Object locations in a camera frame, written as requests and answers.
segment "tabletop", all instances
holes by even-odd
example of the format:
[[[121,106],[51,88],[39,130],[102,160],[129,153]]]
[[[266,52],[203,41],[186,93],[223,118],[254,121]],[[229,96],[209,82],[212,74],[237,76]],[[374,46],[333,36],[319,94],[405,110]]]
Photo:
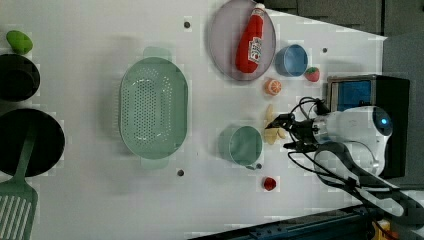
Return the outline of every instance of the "tabletop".
[[[17,29],[32,38],[26,57],[41,85],[25,102],[1,102],[0,112],[43,110],[66,135],[58,164],[27,178],[39,194],[32,239],[188,239],[359,203],[290,162],[287,140],[264,144],[256,171],[221,159],[216,141],[230,123],[263,128],[270,103],[283,113],[303,96],[322,97],[330,75],[381,74],[385,38],[269,10],[277,50],[303,46],[320,80],[282,77],[271,66],[255,81],[237,82],[207,48],[208,24],[225,2],[1,0],[0,35]],[[159,170],[143,168],[118,127],[122,77],[147,46],[170,50],[189,88],[187,137]],[[0,41],[0,52],[8,51]],[[263,93],[266,77],[282,82],[278,96]],[[271,192],[261,187],[265,176],[277,180]]]

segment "green plastic basket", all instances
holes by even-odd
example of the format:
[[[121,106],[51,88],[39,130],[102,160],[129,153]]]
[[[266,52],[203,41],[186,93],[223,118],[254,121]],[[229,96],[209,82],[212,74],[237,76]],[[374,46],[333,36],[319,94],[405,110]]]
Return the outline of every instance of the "green plastic basket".
[[[187,133],[187,82],[167,50],[148,47],[143,56],[122,80],[120,132],[133,153],[163,159]]]

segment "white robot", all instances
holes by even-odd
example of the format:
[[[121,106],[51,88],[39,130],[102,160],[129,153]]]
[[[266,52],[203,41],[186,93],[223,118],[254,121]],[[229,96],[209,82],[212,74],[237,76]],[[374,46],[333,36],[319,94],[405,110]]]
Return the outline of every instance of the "white robot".
[[[317,105],[316,118],[307,117],[304,103]],[[308,119],[295,121],[297,108]],[[330,112],[320,99],[303,98],[290,113],[279,115],[267,126],[276,127],[292,137],[293,142],[284,147],[294,150],[288,155],[298,166],[293,153],[309,158],[315,169],[306,170],[317,173],[326,185],[343,189],[385,218],[424,234],[424,192],[402,190],[378,177],[384,170],[385,149],[393,129],[383,109],[365,106]],[[306,155],[310,152],[315,152],[314,159]]]

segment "banana piece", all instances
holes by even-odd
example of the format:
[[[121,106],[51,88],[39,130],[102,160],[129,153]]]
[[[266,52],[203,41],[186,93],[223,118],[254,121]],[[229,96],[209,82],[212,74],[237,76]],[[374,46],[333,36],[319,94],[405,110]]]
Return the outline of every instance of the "banana piece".
[[[286,133],[284,132],[284,129],[279,128],[277,135],[281,138],[281,139],[286,139]]]
[[[278,139],[278,128],[265,129],[264,139],[266,143],[273,145]]]
[[[274,107],[272,106],[272,104],[269,104],[265,114],[265,120],[269,123],[274,120],[272,119],[272,112],[274,112]]]

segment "green cup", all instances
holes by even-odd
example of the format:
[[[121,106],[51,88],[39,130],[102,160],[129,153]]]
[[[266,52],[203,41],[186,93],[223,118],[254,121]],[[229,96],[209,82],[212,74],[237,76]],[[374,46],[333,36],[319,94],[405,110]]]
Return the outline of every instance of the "green cup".
[[[262,137],[253,127],[233,125],[219,136],[218,148],[224,159],[254,169],[252,165],[262,152]]]

